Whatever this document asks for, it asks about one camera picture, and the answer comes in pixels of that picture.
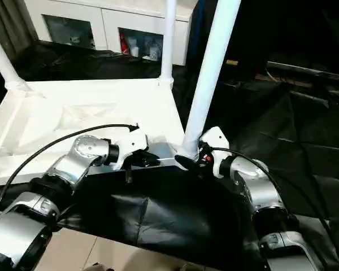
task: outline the black cable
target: black cable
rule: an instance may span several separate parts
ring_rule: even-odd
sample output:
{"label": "black cable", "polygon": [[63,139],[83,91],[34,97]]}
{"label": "black cable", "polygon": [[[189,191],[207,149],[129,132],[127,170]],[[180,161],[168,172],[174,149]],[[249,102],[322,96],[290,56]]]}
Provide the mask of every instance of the black cable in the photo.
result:
{"label": "black cable", "polygon": [[[276,188],[278,188],[279,186],[277,185],[275,179],[273,178],[272,174],[270,174],[262,165],[260,165],[256,160],[246,156],[245,154],[239,152],[239,151],[234,151],[234,150],[230,150],[229,148],[215,148],[212,147],[211,148],[213,151],[226,151],[226,152],[230,152],[233,154],[236,154],[252,163],[254,163],[259,169],[261,169],[264,174],[269,178],[269,180],[275,185]],[[335,238],[330,230],[330,227],[328,226],[327,222],[325,221],[325,219],[323,219],[323,216],[320,214],[320,212],[318,211],[317,207],[315,206],[315,204],[313,202],[311,202],[311,200],[309,199],[309,197],[306,195],[306,193],[296,184],[294,184],[293,182],[291,182],[289,179],[279,176],[280,178],[282,178],[283,180],[285,180],[292,188],[294,188],[297,192],[299,192],[299,194],[304,198],[304,200],[307,202],[307,204],[311,207],[311,209],[314,211],[314,213],[316,214],[317,218],[319,219],[321,225],[323,226],[324,230],[327,232],[327,235],[329,236],[329,239],[331,240],[331,242],[334,245],[335,248],[335,252],[338,256],[339,259],[339,247],[337,245],[337,243],[335,242]]]}
{"label": "black cable", "polygon": [[103,128],[114,128],[114,127],[124,127],[124,128],[128,128],[130,131],[138,129],[137,126],[127,125],[127,124],[105,124],[105,125],[100,125],[100,126],[95,126],[95,127],[87,128],[87,129],[84,129],[84,130],[80,130],[78,132],[65,135],[64,137],[61,137],[61,138],[59,138],[57,140],[52,141],[48,145],[44,146],[43,148],[41,148],[40,150],[38,150],[34,154],[32,154],[27,160],[25,160],[13,172],[13,174],[10,176],[10,178],[7,180],[6,184],[4,185],[3,189],[1,190],[1,193],[0,193],[0,204],[1,204],[2,199],[5,196],[5,193],[6,193],[7,189],[9,188],[11,183],[13,182],[14,178],[16,177],[16,175],[18,175],[18,173],[22,170],[22,168],[24,168],[29,162],[31,162],[36,156],[41,154],[43,151],[47,150],[51,146],[53,146],[53,145],[55,145],[55,144],[57,144],[57,143],[59,143],[59,142],[61,142],[63,140],[66,140],[66,139],[71,138],[71,137],[75,137],[75,136],[77,136],[79,134],[83,134],[83,133],[90,132],[90,131],[93,131],[93,130],[99,130],[99,129],[103,129]]}

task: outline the red bottle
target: red bottle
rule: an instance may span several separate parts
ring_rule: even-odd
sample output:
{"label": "red bottle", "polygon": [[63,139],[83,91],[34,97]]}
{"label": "red bottle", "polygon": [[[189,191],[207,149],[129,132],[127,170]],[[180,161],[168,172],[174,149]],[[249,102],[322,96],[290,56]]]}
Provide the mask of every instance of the red bottle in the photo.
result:
{"label": "red bottle", "polygon": [[122,50],[122,54],[129,55],[129,47],[127,42],[125,41],[124,34],[120,33],[120,48]]}

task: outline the bottle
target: bottle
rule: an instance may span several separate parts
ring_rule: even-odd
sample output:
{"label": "bottle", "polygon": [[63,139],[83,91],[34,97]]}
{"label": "bottle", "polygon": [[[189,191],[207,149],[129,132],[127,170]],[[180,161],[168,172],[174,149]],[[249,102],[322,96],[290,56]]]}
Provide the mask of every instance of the bottle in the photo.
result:
{"label": "bottle", "polygon": [[140,49],[137,46],[137,39],[135,37],[128,38],[129,49],[131,50],[131,55],[138,58]]}
{"label": "bottle", "polygon": [[120,49],[122,50],[122,54],[129,55],[129,47],[127,42],[125,41],[124,34],[120,33]]}

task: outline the white cabinet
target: white cabinet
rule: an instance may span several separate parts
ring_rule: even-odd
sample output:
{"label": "white cabinet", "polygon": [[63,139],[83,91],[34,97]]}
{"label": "white cabinet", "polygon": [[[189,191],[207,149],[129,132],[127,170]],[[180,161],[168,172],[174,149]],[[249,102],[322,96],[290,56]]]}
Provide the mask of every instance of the white cabinet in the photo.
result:
{"label": "white cabinet", "polygon": [[[121,52],[119,29],[163,35],[166,0],[24,0],[40,40]],[[185,65],[198,0],[177,0],[173,64]],[[73,32],[70,37],[65,34]]]}
{"label": "white cabinet", "polygon": [[[60,36],[60,27],[69,27],[70,24],[79,25],[90,24],[89,29],[93,35],[95,49],[107,50],[107,40],[103,25],[102,11],[98,7],[89,7],[76,5],[71,3],[50,1],[50,0],[25,0],[27,9],[32,19],[39,40],[55,41],[59,43],[69,43],[70,39],[75,43],[79,34],[73,34],[67,37],[68,42],[60,42],[55,40],[63,38]],[[55,18],[62,19],[63,23],[54,21]]]}
{"label": "white cabinet", "polygon": [[[102,10],[109,50],[121,52],[119,28],[164,34],[164,18],[133,14],[122,11]],[[190,25],[188,22],[175,22],[173,64],[185,65]]]}

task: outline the glass cabinet door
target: glass cabinet door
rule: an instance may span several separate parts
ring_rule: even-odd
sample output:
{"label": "glass cabinet door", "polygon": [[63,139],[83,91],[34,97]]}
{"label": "glass cabinet door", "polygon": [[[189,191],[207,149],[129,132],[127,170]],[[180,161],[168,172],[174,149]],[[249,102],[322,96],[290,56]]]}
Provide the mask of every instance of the glass cabinet door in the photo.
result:
{"label": "glass cabinet door", "polygon": [[127,28],[118,28],[122,54],[160,61],[163,35]]}
{"label": "glass cabinet door", "polygon": [[53,42],[95,49],[90,22],[43,15]]}

